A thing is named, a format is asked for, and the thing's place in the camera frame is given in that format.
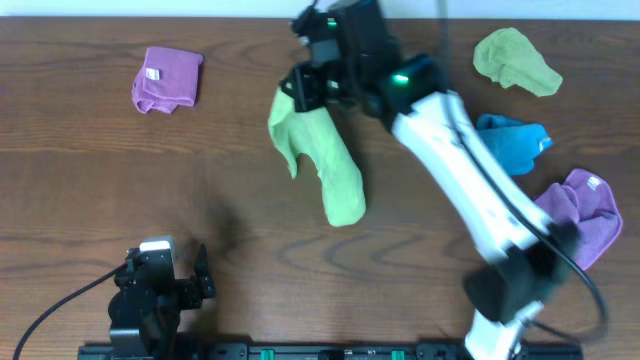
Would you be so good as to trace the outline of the large green cloth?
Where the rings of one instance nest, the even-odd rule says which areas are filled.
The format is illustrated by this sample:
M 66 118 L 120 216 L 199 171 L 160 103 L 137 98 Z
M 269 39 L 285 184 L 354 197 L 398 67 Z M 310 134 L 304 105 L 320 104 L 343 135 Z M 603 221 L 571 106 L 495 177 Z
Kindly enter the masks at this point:
M 298 174 L 299 155 L 312 160 L 321 182 L 322 202 L 330 225 L 353 225 L 364 216 L 366 200 L 362 174 L 326 108 L 297 112 L 294 99 L 278 89 L 268 118 L 268 132 L 274 147 L 285 158 L 292 177 Z

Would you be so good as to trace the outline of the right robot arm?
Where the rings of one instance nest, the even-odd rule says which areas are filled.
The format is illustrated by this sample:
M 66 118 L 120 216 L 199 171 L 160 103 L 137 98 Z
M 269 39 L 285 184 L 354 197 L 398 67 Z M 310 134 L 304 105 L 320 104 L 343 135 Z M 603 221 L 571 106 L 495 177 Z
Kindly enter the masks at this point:
M 484 265 L 463 287 L 473 322 L 462 359 L 578 359 L 574 342 L 527 345 L 525 331 L 568 277 L 577 228 L 559 224 L 500 167 L 429 55 L 406 56 L 375 1 L 306 7 L 290 24 L 309 50 L 281 86 L 295 110 L 355 104 L 428 170 L 464 221 Z

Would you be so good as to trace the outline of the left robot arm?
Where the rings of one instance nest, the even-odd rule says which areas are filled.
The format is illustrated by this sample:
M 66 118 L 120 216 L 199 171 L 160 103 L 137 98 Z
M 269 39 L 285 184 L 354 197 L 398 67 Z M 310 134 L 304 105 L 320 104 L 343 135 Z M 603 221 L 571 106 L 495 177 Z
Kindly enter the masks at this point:
M 175 277 L 171 242 L 146 242 L 129 251 L 108 306 L 109 336 L 116 359 L 172 359 L 184 310 L 216 296 L 206 247 L 198 248 L 194 274 Z

